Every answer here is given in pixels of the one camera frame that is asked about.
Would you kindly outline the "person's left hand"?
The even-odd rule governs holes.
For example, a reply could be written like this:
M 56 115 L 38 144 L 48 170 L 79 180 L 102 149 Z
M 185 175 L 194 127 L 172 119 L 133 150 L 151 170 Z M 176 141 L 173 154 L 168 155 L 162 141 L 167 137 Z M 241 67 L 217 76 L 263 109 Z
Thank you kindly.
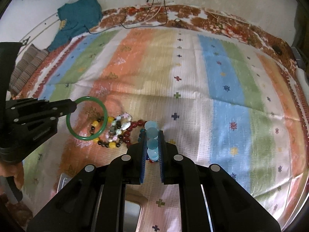
M 24 185 L 24 167 L 23 163 L 17 163 L 15 165 L 8 164 L 1 161 L 0 165 L 1 176 L 3 177 L 14 177 L 14 182 L 17 189 L 21 190 Z

